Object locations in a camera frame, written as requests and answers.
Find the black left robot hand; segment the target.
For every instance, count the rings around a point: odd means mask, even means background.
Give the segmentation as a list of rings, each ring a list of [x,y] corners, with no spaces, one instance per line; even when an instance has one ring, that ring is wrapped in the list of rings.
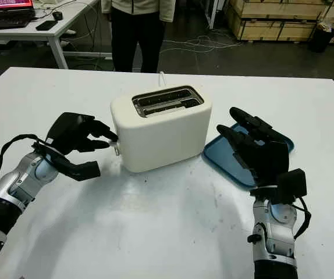
[[[61,154],[68,155],[71,151],[93,152],[110,147],[99,137],[118,141],[118,136],[110,127],[94,116],[64,112],[49,129],[45,142]]]

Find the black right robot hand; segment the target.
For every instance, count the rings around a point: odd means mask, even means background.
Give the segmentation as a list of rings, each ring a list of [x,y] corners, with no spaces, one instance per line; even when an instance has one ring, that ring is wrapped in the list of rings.
[[[275,185],[277,176],[289,170],[289,150],[282,134],[258,116],[237,107],[230,108],[229,113],[248,133],[221,124],[217,131],[232,146],[240,165],[251,172],[256,186]]]

